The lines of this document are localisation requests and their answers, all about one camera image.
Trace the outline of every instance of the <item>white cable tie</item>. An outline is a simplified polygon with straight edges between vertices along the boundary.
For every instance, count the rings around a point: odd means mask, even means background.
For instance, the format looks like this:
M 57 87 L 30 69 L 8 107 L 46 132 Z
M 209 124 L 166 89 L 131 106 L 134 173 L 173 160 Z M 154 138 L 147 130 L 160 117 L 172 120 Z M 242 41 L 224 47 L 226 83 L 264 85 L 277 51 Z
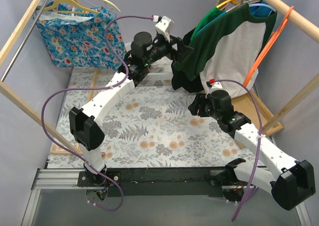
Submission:
M 113 89 L 117 95 L 119 95 L 120 99 L 122 98 L 120 93 L 112 85 L 110 85 L 110 88 Z
M 257 139 L 259 139 L 259 138 L 264 138 L 264 137 L 266 137 L 266 135 L 264 135 L 264 134 L 261 134 L 261 135 L 257 135 Z

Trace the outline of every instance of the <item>white plastic part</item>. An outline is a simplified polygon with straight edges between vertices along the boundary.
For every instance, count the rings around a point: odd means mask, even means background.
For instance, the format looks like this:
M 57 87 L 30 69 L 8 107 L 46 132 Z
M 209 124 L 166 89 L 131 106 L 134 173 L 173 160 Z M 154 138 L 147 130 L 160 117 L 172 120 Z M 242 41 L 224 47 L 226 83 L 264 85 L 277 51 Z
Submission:
M 253 165 L 251 163 L 243 162 L 237 165 L 234 172 L 238 180 L 248 182 L 252 170 Z M 252 184 L 271 194 L 270 182 L 272 181 L 276 181 L 276 179 L 270 171 L 257 168 Z
M 158 22 L 155 25 L 155 29 L 157 30 L 158 33 L 163 35 L 168 42 L 170 42 L 169 33 L 171 29 L 173 28 L 173 26 L 174 26 L 174 22 L 170 18 L 163 16 L 160 22 Z
M 119 81 L 121 81 L 125 77 L 124 73 L 116 72 L 114 77 L 111 81 L 106 85 L 111 86 Z M 93 98 L 90 102 L 85 104 L 83 108 L 83 113 L 87 116 L 94 116 L 94 121 L 101 127 L 103 119 L 106 117 L 108 112 L 112 109 L 112 107 L 128 92 L 134 89 L 134 82 L 133 80 L 126 79 L 122 84 L 119 86 L 105 90 L 100 92 Z
M 222 89 L 223 89 L 223 87 L 222 87 L 222 85 L 220 84 L 220 82 L 218 82 L 218 83 L 213 83 L 213 84 L 211 85 L 211 89 L 209 89 L 209 91 L 208 91 L 207 94 L 211 94 L 212 92 L 215 92 L 215 91 L 217 91 L 217 90 L 222 90 Z
M 98 171 L 101 171 L 105 167 L 104 160 L 102 159 L 102 154 L 101 154 L 101 147 L 99 146 L 98 148 L 94 150 L 88 151 L 84 145 L 79 144 L 82 152 L 83 152 L 83 157 L 86 159 L 90 165 L 95 168 Z M 91 169 L 90 166 L 85 164 L 85 167 L 92 172 L 93 174 L 97 174 L 94 170 Z
M 114 77 L 106 86 L 112 86 L 119 81 L 121 81 L 125 77 L 124 73 L 116 72 Z M 122 84 L 118 85 L 115 88 L 111 88 L 109 90 L 105 90 L 100 92 L 93 98 L 90 102 L 85 104 L 82 109 L 83 113 L 88 116 L 94 116 L 94 121 L 101 127 L 102 121 L 105 116 L 108 114 L 110 109 L 129 91 L 134 89 L 133 80 L 126 79 Z M 104 160 L 102 159 L 101 147 L 94 150 L 88 151 L 84 145 L 79 144 L 81 150 L 83 152 L 83 157 L 89 162 L 91 166 L 93 166 L 98 171 L 101 171 L 105 167 Z M 93 174 L 97 174 L 95 171 L 91 169 L 87 164 L 85 164 L 86 168 L 92 172 Z
M 157 23 L 158 21 L 159 21 L 159 16 L 158 15 L 152 15 L 152 17 L 153 17 L 153 22 L 155 22 L 155 23 Z
M 258 130 L 253 124 L 247 123 L 241 126 L 240 130 L 236 130 L 234 139 L 256 154 Z M 283 173 L 283 168 L 290 169 L 296 165 L 295 158 L 284 153 L 265 137 L 261 138 L 259 159 L 267 166 L 276 180 Z

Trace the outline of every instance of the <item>white wall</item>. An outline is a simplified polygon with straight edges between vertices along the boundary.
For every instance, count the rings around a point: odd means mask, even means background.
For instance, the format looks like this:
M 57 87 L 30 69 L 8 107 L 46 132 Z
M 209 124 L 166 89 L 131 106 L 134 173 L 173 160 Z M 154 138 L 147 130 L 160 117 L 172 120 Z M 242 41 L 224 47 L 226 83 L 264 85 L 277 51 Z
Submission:
M 319 26 L 317 0 L 282 0 Z M 259 68 L 257 83 L 269 109 L 278 112 L 311 78 L 319 73 L 319 44 L 295 27 L 285 28 Z M 315 168 L 319 183 L 319 89 L 287 114 L 284 129 L 275 135 L 277 145 Z M 319 194 L 306 200 L 312 224 L 319 225 Z
M 31 1 L 0 0 L 0 48 Z M 0 68 L 1 75 L 17 47 L 18 44 Z M 52 64 L 35 28 L 5 83 L 40 112 L 51 93 L 67 86 L 69 75 L 70 69 L 58 69 Z M 62 97 L 56 97 L 47 108 L 46 119 L 52 125 L 56 125 Z M 21 224 L 36 170 L 43 168 L 51 144 L 42 128 L 14 104 L 2 95 L 0 102 L 0 225 L 17 226 Z

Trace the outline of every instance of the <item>hanging clothes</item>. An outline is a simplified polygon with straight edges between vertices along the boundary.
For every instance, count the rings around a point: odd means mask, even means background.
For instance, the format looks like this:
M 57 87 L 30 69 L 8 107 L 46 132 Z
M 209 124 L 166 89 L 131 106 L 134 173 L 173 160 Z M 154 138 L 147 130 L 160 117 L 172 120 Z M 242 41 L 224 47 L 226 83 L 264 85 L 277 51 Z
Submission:
M 104 7 L 93 9 L 99 13 L 60 14 L 50 10 L 41 15 L 36 25 L 55 66 L 114 70 L 120 67 L 121 62 L 105 41 L 107 37 L 124 58 L 126 51 L 118 24 L 114 22 L 106 36 L 106 26 L 113 17 Z M 58 10 L 83 11 L 68 4 L 59 4 Z
M 189 46 L 194 48 L 190 56 L 183 63 L 174 62 L 172 67 L 183 71 L 190 81 L 199 75 L 206 92 L 210 79 L 243 82 L 270 37 L 276 17 L 277 13 L 254 17 L 248 4 L 240 6 L 205 26 L 190 42 Z M 256 71 L 252 76 L 249 89 L 257 74 Z M 246 93 L 233 83 L 221 84 L 232 98 Z
M 190 32 L 188 32 L 184 38 L 183 43 L 185 45 L 189 45 L 190 38 L 192 37 L 192 34 L 194 33 L 195 29 L 192 29 Z M 174 90 L 177 90 L 179 88 L 184 88 L 189 93 L 198 93 L 204 90 L 199 75 L 194 80 L 189 80 L 186 76 L 186 74 L 183 71 L 178 71 L 176 68 L 173 67 L 173 63 L 171 65 L 171 70 L 173 72 L 173 78 L 171 80 L 171 86 Z
M 207 24 L 209 24 L 211 21 L 219 17 L 221 14 L 226 13 L 226 11 L 222 11 L 218 9 L 217 7 L 214 7 L 211 9 L 210 12 L 207 13 L 207 15 L 204 16 L 204 18 L 198 23 L 197 27 L 195 28 L 190 40 L 192 41 L 197 33 Z

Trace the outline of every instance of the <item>gray wall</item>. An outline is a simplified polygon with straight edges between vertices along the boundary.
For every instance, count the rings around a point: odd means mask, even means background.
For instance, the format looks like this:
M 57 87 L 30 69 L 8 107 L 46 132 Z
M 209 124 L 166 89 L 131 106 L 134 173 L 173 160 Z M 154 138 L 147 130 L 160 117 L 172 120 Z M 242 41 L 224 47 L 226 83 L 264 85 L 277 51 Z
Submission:
M 98 0 L 88 0 L 96 5 L 103 5 Z M 110 0 L 116 4 L 122 15 L 151 16 L 166 15 L 175 22 L 171 32 L 174 36 L 183 37 L 196 27 L 205 14 L 216 5 L 217 0 Z M 131 42 L 136 33 L 147 31 L 155 35 L 154 22 L 140 19 L 119 20 L 121 33 L 125 42 Z
M 31 1 L 0 0 L 0 48 Z M 1 74 L 9 60 L 0 68 Z M 67 86 L 69 75 L 69 69 L 53 66 L 35 29 L 5 83 L 40 112 L 51 93 Z M 62 97 L 56 97 L 47 108 L 46 119 L 52 125 L 56 125 Z M 36 170 L 43 168 L 51 144 L 42 128 L 14 104 L 2 95 L 0 102 L 0 225 L 16 226 L 21 224 Z
M 317 0 L 282 0 L 319 26 Z M 278 112 L 311 78 L 319 72 L 319 45 L 292 23 L 285 28 L 259 68 L 257 83 L 263 101 Z M 275 135 L 277 145 L 298 160 L 315 168 L 319 183 L 319 89 L 286 115 L 284 129 Z M 319 194 L 306 200 L 313 225 L 319 225 Z

